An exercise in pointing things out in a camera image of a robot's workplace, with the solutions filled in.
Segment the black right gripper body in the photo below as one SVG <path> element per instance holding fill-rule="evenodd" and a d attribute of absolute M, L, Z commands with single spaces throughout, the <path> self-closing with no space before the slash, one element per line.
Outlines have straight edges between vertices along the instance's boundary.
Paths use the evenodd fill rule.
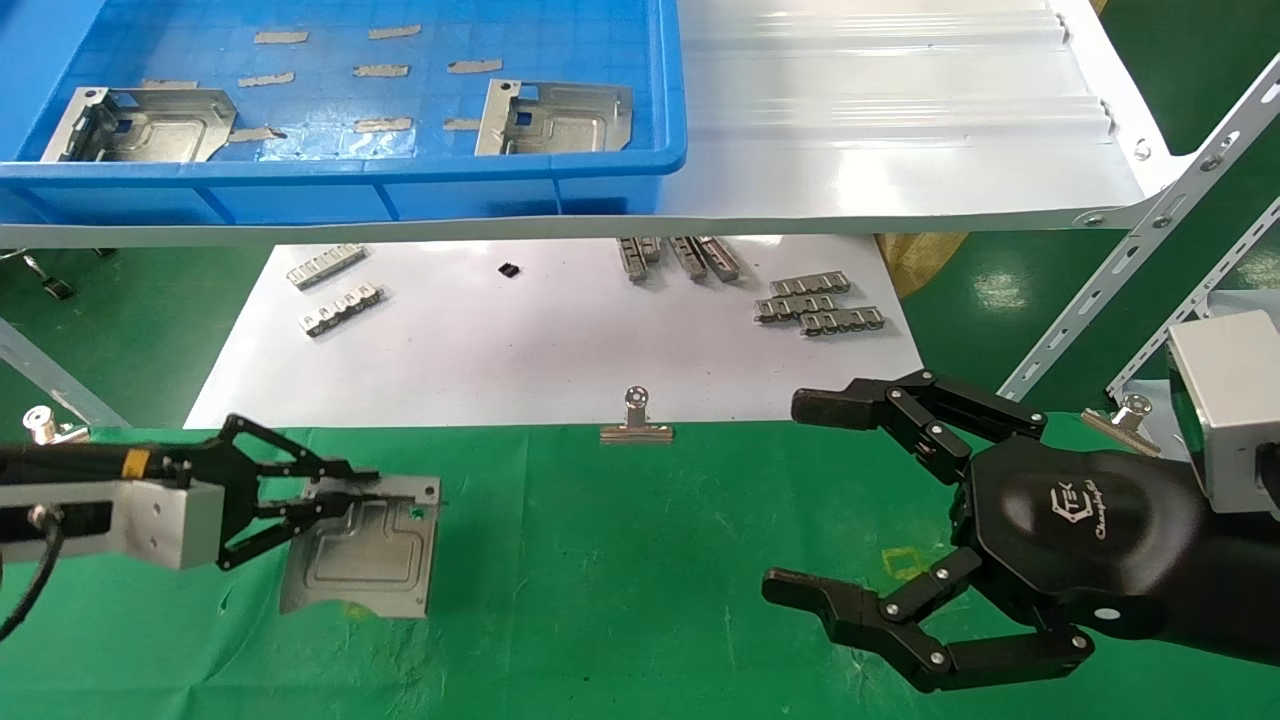
<path fill-rule="evenodd" d="M 977 454 L 963 538 L 974 587 L 1014 621 L 1184 641 L 1206 612 L 1194 557 L 1206 501 L 1188 464 L 1015 438 Z"/>

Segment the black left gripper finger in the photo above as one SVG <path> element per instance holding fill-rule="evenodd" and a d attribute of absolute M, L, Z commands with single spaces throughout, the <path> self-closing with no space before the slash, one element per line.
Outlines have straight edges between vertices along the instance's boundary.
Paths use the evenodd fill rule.
<path fill-rule="evenodd" d="M 411 503 L 435 507 L 442 496 L 430 489 L 422 498 L 401 495 L 355 495 L 321 492 L 310 498 L 273 501 L 236 501 L 224 512 L 221 543 L 215 565 L 221 571 L 233 570 L 264 553 L 300 537 L 325 519 L 343 518 L 351 509 L 375 501 L 408 500 Z"/>
<path fill-rule="evenodd" d="M 261 443 L 288 455 L 288 462 L 265 462 L 253 460 L 236 446 L 239 437 L 248 436 Z M 216 441 L 238 457 L 241 465 L 252 468 L 255 477 L 289 477 L 312 479 L 338 479 L 360 484 L 371 484 L 381 479 L 381 473 L 371 468 L 356 468 L 342 457 L 323 457 L 311 448 L 294 442 L 279 432 L 261 425 L 246 416 L 229 414 L 216 433 Z"/>

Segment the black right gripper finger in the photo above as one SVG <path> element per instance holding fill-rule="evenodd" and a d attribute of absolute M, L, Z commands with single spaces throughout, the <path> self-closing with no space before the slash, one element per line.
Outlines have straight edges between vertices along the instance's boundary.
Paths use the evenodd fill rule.
<path fill-rule="evenodd" d="M 797 389 L 792 419 L 813 427 L 884 430 L 945 486 L 963 483 L 972 447 L 956 432 L 1000 443 L 1039 439 L 1046 415 L 932 370 L 892 380 L 858 378 L 845 389 Z"/>
<path fill-rule="evenodd" d="M 813 614 L 833 644 L 874 653 L 922 693 L 965 691 L 1070 675 L 1094 651 L 1066 621 L 1036 620 L 1036 630 L 946 644 L 922 624 L 969 589 L 982 559 L 955 550 L 887 597 L 868 588 L 782 568 L 762 580 L 765 601 Z"/>

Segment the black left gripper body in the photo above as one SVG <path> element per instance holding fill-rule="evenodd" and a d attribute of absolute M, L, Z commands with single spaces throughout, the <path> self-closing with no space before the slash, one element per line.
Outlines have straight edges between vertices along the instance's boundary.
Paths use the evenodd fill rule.
<path fill-rule="evenodd" d="M 110 480 L 145 480 L 173 489 L 218 483 L 229 445 L 95 445 L 95 474 Z"/>

